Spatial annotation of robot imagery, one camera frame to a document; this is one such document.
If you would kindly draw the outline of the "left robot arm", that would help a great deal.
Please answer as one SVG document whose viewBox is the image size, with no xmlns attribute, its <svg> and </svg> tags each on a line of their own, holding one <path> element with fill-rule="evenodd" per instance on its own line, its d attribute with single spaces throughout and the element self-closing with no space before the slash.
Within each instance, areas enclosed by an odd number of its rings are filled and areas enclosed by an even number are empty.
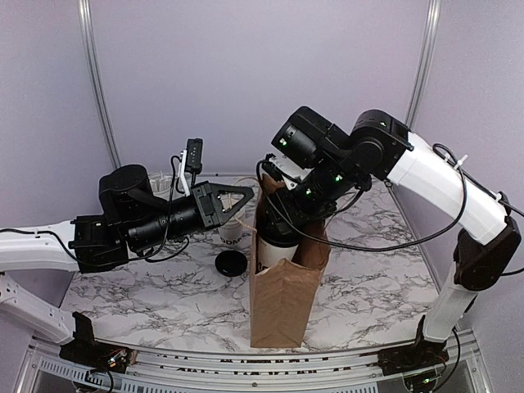
<svg viewBox="0 0 524 393">
<path fill-rule="evenodd" d="M 96 340 L 90 318 L 65 312 L 23 289 L 10 271 L 100 273 L 132 261 L 153 262 L 168 241 L 225 225 L 253 198 L 250 187 L 201 182 L 167 201 L 153 194 L 142 165 L 99 181 L 100 215 L 1 231 L 1 309 L 60 346 L 60 357 L 98 372 L 124 373 L 132 351 Z"/>
</svg>

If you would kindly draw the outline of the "brown paper bag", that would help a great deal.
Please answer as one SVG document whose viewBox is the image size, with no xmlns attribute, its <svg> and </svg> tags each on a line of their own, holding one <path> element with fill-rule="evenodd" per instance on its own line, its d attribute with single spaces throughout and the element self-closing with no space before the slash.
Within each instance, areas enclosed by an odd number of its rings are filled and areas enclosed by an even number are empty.
<svg viewBox="0 0 524 393">
<path fill-rule="evenodd" d="M 331 247 L 309 238 L 300 240 L 292 260 L 282 259 L 276 266 L 256 271 L 256 225 L 263 219 L 265 180 L 263 190 L 255 200 L 252 227 L 251 257 L 248 267 L 250 300 L 250 347 L 291 349 L 299 348 L 305 338 L 313 303 Z"/>
</svg>

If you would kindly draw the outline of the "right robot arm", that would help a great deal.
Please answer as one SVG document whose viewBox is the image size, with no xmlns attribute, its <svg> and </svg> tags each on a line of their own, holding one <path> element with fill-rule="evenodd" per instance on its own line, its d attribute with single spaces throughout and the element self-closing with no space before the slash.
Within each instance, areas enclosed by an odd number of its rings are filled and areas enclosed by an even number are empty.
<svg viewBox="0 0 524 393">
<path fill-rule="evenodd" d="M 478 294 L 494 286 L 522 236 L 503 193 L 482 187 L 446 146 L 429 144 L 381 110 L 362 113 L 346 132 L 307 106 L 294 111 L 272 141 L 275 154 L 256 167 L 281 187 L 264 194 L 256 226 L 260 262 L 293 256 L 306 227 L 333 216 L 348 191 L 364 193 L 374 179 L 405 188 L 458 229 L 453 264 L 413 343 L 379 351 L 384 375 L 447 362 L 446 343 Z"/>
</svg>

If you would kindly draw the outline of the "black plastic cup lid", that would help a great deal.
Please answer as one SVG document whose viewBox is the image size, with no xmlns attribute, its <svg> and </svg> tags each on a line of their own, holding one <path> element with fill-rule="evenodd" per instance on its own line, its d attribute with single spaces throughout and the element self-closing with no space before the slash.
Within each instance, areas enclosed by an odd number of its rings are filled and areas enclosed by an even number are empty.
<svg viewBox="0 0 524 393">
<path fill-rule="evenodd" d="M 240 251 L 222 251 L 215 258 L 215 267 L 225 277 L 238 277 L 246 272 L 247 258 Z"/>
</svg>

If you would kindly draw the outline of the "single white paper cup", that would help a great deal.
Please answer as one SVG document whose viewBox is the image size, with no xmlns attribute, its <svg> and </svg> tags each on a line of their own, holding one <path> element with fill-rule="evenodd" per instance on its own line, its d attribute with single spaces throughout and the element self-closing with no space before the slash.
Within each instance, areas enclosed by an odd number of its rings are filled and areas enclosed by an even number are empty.
<svg viewBox="0 0 524 393">
<path fill-rule="evenodd" d="M 256 271 L 259 273 L 276 266 L 282 259 L 292 260 L 297 248 L 298 245 L 275 246 L 259 237 L 257 240 Z"/>
</svg>

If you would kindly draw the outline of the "stack of white paper cups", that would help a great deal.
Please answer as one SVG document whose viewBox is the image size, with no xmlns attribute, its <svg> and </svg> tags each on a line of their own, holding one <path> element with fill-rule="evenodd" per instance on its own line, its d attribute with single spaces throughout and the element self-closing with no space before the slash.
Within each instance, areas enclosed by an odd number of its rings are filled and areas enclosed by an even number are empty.
<svg viewBox="0 0 524 393">
<path fill-rule="evenodd" d="M 228 210 L 240 201 L 240 197 L 226 195 L 222 199 L 223 208 Z M 219 239 L 225 246 L 237 247 L 240 245 L 243 233 L 246 209 L 242 207 L 225 225 L 219 227 Z"/>
</svg>

